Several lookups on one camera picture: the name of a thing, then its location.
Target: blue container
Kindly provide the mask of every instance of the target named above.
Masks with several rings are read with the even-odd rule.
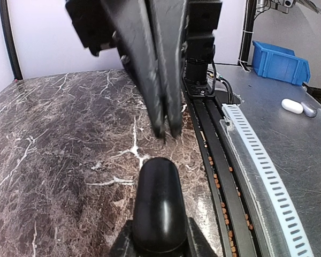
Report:
[[[253,41],[255,51],[252,66],[258,76],[277,79],[301,86],[309,82],[308,61],[295,56],[290,49]]]

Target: marble surface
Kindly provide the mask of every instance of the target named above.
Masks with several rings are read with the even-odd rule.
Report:
[[[0,93],[0,256],[107,256],[132,218],[143,161],[178,167],[187,215],[222,256],[190,115],[182,136],[153,137],[124,71],[29,79]]]

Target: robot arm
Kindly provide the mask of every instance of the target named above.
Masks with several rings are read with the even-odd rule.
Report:
[[[178,136],[185,57],[190,60],[188,81],[205,87],[221,1],[68,0],[66,9],[83,46],[94,56],[118,48],[144,98],[155,136],[165,137],[165,117],[172,136]]]

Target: gray table surface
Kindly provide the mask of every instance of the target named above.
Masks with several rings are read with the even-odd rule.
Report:
[[[307,101],[303,87],[257,76],[238,66],[217,65],[240,95],[240,109],[275,164],[315,256],[321,256],[321,112],[316,118],[284,110],[281,101]]]

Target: black pole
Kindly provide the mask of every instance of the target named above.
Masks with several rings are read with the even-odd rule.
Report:
[[[10,15],[7,0],[0,0],[0,17],[2,30],[4,32],[7,53],[9,55],[14,78],[17,80],[22,80],[22,74],[19,66],[16,47],[14,46],[14,39],[10,23]]]
[[[256,8],[257,0],[247,0],[241,49],[239,54],[239,65],[244,65],[244,67],[247,65],[248,55],[250,53]]]

